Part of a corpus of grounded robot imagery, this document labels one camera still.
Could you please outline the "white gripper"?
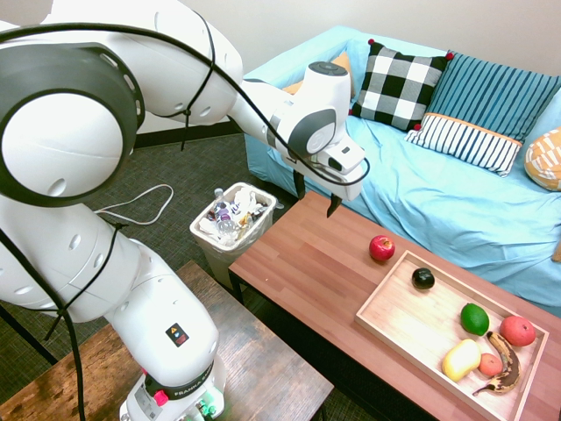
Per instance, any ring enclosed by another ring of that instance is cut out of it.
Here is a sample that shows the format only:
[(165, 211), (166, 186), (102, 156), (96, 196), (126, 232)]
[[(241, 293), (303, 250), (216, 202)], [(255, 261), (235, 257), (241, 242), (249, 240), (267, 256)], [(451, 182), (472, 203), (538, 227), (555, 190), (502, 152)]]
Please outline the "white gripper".
[(330, 218), (343, 200), (352, 201), (359, 195), (366, 176), (362, 167), (365, 157), (362, 148), (328, 148), (303, 161), (285, 156), (282, 160), (294, 170), (298, 198), (305, 197), (305, 177), (331, 193), (326, 211), (326, 217)]

